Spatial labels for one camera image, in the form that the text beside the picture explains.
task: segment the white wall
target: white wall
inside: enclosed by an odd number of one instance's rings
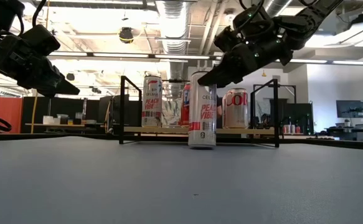
[[[189,67],[188,68],[189,78],[196,71],[197,71],[196,67]],[[222,97],[227,93],[227,91],[229,89],[239,87],[239,88],[246,88],[246,90],[248,91],[248,94],[249,94],[249,99],[250,99],[250,93],[253,91],[253,85],[254,84],[265,84],[266,82],[269,82],[271,79],[273,79],[273,75],[279,75],[281,77],[280,83],[284,84],[284,85],[288,85],[288,74],[283,73],[282,69],[266,69],[265,73],[267,76],[263,77],[262,76],[263,70],[257,70],[256,72],[253,72],[253,73],[245,76],[243,78],[243,81],[238,84],[231,83],[228,86],[226,86],[225,88],[217,89],[217,95]],[[278,97],[287,98],[287,99],[291,100],[290,102],[293,102],[293,96],[284,88],[279,89]],[[273,89],[272,88],[266,87],[266,88],[262,89],[259,92],[259,94],[256,96],[257,101],[263,101],[266,98],[273,98]]]
[[[289,85],[296,86],[297,103],[309,103],[307,65],[302,65],[288,74]]]
[[[337,118],[337,100],[363,100],[363,66],[307,65],[307,71],[316,132],[344,121]],[[352,122],[363,124],[363,119],[353,118]]]

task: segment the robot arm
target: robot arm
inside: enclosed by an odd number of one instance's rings
[[[23,10],[24,5],[18,0],[0,0],[0,73],[17,80],[19,86],[35,88],[45,96],[77,95],[80,90],[66,81],[47,58],[60,47],[47,29],[36,25],[23,34],[21,23],[20,35],[9,32],[15,15],[21,19]]]
[[[237,15],[233,30],[226,27],[214,40],[224,52],[220,64],[200,78],[199,84],[217,84],[217,88],[223,88],[232,82],[241,82],[244,76],[275,60],[285,66],[293,58],[293,51],[304,47],[343,0],[301,2],[307,7],[295,16],[271,19],[262,7],[263,0]]]

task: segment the gray table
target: gray table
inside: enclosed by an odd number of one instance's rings
[[[363,223],[363,151],[0,141],[0,223]]]

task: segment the workbench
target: workbench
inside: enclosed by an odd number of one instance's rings
[[[0,141],[2,223],[363,223],[363,150]]]

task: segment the computer monitor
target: computer monitor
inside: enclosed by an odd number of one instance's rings
[[[337,100],[336,108],[338,118],[363,118],[363,100]]]

